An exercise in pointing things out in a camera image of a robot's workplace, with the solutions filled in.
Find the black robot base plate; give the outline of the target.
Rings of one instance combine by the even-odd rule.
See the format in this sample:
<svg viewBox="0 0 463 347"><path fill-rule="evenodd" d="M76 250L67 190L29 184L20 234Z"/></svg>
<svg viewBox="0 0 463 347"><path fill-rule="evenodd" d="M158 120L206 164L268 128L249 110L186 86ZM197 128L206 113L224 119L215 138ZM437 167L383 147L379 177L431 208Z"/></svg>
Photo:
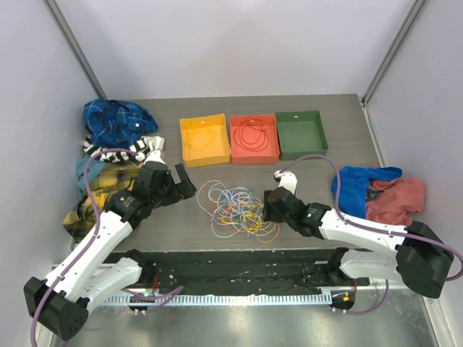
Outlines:
<svg viewBox="0 0 463 347"><path fill-rule="evenodd" d="M163 294L182 287L193 296L289 296L319 294L329 287L369 286L368 278L336 274L331 259L338 249L272 249L194 252L112 252L106 264L125 256L145 270L138 288Z"/></svg>

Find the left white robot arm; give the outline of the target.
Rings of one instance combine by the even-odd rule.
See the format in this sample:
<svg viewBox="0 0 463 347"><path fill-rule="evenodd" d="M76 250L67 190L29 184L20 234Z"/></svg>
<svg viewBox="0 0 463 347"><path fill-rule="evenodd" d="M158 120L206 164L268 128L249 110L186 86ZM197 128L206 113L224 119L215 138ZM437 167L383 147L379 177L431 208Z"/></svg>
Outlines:
<svg viewBox="0 0 463 347"><path fill-rule="evenodd" d="M90 313L103 301L128 286L147 288L156 276L154 261L136 249L128 251L109 269L96 270L140 223L158 207L195 196L196 188L185 167L175 166L175 182L161 160L146 161L131 190L111 196L95 225L45 278L31 277L23 287L27 311L33 319L30 339L42 325L63 341L84 327Z"/></svg>

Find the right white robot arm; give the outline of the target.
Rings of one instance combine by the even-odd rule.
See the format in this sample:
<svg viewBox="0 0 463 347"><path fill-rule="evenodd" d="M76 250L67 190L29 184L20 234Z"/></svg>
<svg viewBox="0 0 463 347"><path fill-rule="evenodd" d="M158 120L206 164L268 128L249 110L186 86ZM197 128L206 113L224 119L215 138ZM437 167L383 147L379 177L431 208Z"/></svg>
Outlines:
<svg viewBox="0 0 463 347"><path fill-rule="evenodd" d="M283 187L264 192L264 218L285 223L304 237L353 245L338 251L326 268L329 281L337 286L351 278L382 278L437 299L454 261L449 248L424 223L394 226L360 220L324 204L305 204Z"/></svg>

